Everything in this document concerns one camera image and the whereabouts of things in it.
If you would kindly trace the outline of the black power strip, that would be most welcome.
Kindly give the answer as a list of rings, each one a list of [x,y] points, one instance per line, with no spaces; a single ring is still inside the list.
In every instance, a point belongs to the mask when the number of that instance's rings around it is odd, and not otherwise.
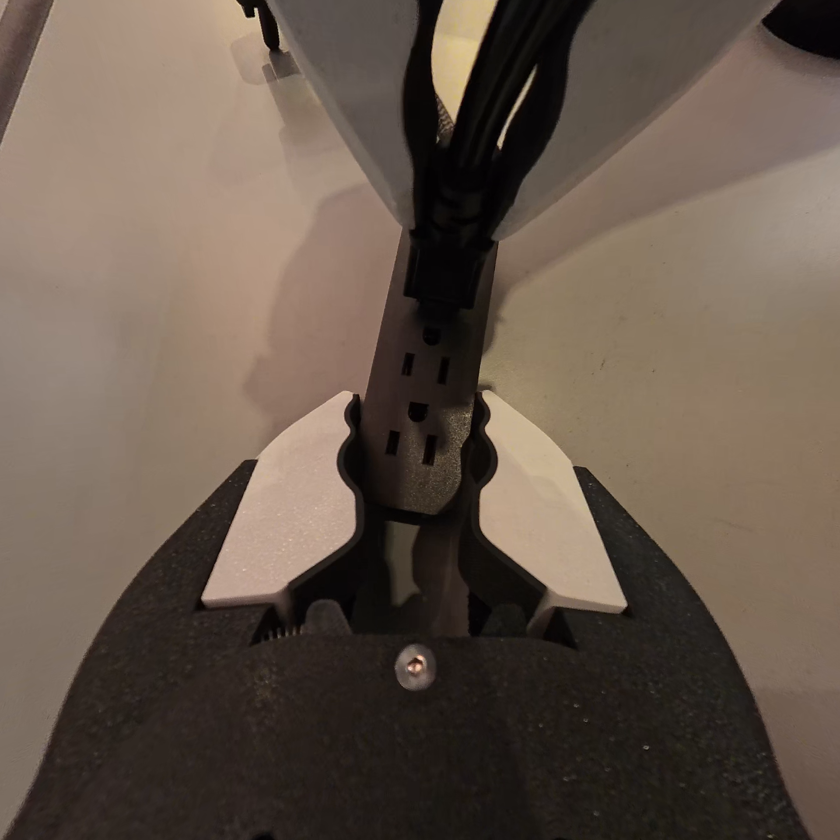
[[[475,305],[438,315],[404,295],[410,235],[403,229],[387,291],[359,437],[366,503],[436,516],[456,498],[495,276],[497,247]]]

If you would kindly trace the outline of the black power plug with cable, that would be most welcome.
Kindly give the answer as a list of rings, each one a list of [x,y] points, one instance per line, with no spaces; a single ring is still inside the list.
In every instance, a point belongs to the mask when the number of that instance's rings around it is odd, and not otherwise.
[[[592,2],[497,2],[449,135],[432,72],[442,3],[417,6],[402,93],[414,211],[404,295],[452,312],[473,308],[494,235],[553,135]]]

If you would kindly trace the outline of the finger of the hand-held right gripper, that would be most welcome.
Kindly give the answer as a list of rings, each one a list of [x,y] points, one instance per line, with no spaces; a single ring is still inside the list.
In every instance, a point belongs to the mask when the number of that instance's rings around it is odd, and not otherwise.
[[[379,197],[416,225],[434,150],[434,3],[268,3],[303,76]]]
[[[535,70],[500,162],[527,167],[494,231],[511,236],[556,203],[695,83],[771,1],[599,1],[570,47]]]

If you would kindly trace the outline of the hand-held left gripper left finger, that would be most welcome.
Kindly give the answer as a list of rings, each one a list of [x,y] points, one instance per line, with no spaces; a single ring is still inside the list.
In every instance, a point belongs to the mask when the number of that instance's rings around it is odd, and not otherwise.
[[[355,536],[356,493],[340,471],[357,395],[339,392],[259,454],[203,590],[203,606],[274,606],[301,624],[304,576]]]

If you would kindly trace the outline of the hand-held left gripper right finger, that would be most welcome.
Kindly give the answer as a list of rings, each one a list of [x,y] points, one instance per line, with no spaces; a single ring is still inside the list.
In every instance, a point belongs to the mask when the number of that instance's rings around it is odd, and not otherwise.
[[[488,610],[515,605],[525,633],[553,612],[618,615],[627,599],[570,459],[493,392],[476,395],[465,464],[463,580]]]

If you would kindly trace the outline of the black rounded object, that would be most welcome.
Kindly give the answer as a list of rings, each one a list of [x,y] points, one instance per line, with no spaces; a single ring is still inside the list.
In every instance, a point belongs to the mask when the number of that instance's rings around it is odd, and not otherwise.
[[[762,24],[792,47],[839,59],[839,1],[781,1]]]

